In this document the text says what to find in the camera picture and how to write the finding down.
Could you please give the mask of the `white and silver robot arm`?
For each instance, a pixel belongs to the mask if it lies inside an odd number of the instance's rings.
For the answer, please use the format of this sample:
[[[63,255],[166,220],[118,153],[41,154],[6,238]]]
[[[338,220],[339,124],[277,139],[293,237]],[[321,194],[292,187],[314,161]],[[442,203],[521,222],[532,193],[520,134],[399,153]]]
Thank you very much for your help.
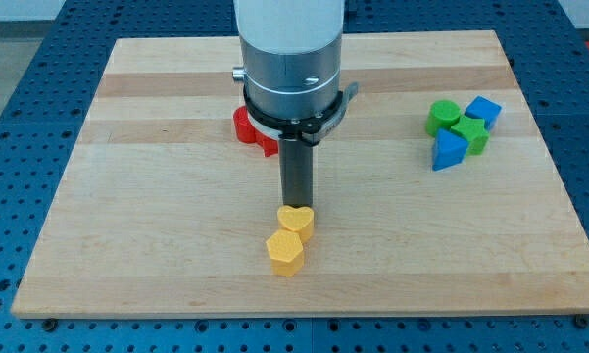
[[[277,139],[315,146],[342,121],[358,94],[342,89],[341,0],[235,0],[244,83],[252,125]]]

